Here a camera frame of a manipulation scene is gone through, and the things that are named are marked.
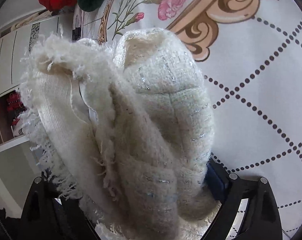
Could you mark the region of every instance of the white shelf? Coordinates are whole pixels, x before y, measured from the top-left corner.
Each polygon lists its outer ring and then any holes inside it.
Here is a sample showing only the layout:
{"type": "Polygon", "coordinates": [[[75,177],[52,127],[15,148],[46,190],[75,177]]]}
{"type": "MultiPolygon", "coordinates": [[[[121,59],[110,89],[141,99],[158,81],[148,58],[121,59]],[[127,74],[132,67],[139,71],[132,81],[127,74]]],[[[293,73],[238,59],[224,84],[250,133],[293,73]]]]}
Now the white shelf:
{"type": "Polygon", "coordinates": [[[0,152],[3,152],[7,149],[10,149],[14,146],[17,146],[17,145],[19,145],[21,143],[24,143],[24,142],[27,142],[27,141],[29,141],[29,139],[25,135],[21,135],[21,136],[19,136],[17,138],[14,138],[14,139],[12,139],[8,142],[0,144],[0,152]]]}

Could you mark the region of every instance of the white wall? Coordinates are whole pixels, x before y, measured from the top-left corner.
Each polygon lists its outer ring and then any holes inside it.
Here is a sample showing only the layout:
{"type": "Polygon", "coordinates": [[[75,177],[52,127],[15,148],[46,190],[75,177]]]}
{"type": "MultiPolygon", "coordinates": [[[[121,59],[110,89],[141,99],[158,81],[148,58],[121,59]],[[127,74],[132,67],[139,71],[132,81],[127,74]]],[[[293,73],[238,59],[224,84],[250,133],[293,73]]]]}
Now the white wall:
{"type": "Polygon", "coordinates": [[[13,197],[10,195],[6,186],[3,184],[0,178],[0,209],[6,209],[6,216],[13,218],[20,218],[22,214],[22,208],[16,203],[13,197]]]}
{"type": "Polygon", "coordinates": [[[0,29],[21,17],[45,9],[38,0],[6,0],[0,8],[0,29]]]}

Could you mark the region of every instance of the fuzzy white yarn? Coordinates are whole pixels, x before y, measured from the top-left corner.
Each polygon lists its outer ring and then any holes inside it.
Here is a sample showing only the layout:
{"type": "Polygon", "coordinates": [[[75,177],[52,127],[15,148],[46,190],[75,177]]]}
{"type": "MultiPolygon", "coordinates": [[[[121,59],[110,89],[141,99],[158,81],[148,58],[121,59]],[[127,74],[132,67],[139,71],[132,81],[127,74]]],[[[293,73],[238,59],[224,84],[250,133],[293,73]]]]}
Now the fuzzy white yarn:
{"type": "Polygon", "coordinates": [[[173,148],[180,216],[205,218],[216,205],[203,188],[213,144],[213,113],[190,51],[167,30],[132,31],[120,39],[115,63],[173,148]]]}
{"type": "Polygon", "coordinates": [[[196,239],[196,225],[206,227],[217,210],[202,184],[213,117],[201,72],[179,39],[136,31],[113,48],[52,35],[27,63],[22,120],[58,190],[80,198],[119,239],[196,239]],[[77,80],[97,115],[94,129],[77,80]]]}

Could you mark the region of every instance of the beige scroll design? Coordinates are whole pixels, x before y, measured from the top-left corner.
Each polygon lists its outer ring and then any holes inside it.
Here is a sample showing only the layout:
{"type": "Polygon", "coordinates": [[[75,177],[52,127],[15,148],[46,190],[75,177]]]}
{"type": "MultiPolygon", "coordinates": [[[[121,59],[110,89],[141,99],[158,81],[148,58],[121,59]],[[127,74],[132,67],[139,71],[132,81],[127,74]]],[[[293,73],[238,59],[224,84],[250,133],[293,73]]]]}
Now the beige scroll design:
{"type": "Polygon", "coordinates": [[[114,0],[108,0],[107,1],[107,5],[104,9],[102,18],[101,18],[101,23],[99,26],[99,30],[98,30],[98,43],[104,44],[105,42],[107,42],[107,22],[108,22],[108,18],[109,18],[109,14],[110,14],[110,10],[112,7],[114,0]]]}
{"type": "Polygon", "coordinates": [[[217,23],[230,24],[250,19],[260,0],[193,0],[167,29],[176,33],[192,52],[195,61],[205,61],[217,39],[217,23]]]}

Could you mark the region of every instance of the knitted garment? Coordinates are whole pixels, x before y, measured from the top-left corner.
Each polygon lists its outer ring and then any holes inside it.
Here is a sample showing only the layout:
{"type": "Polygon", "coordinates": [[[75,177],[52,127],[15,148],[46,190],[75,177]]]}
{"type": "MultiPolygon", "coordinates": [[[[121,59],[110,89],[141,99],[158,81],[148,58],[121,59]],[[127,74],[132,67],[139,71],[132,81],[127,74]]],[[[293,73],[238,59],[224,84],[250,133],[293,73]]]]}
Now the knitted garment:
{"type": "Polygon", "coordinates": [[[52,35],[26,62],[21,120],[62,195],[108,239],[199,239],[218,210],[203,184],[213,116],[181,41],[163,29],[113,47],[52,35]]]}

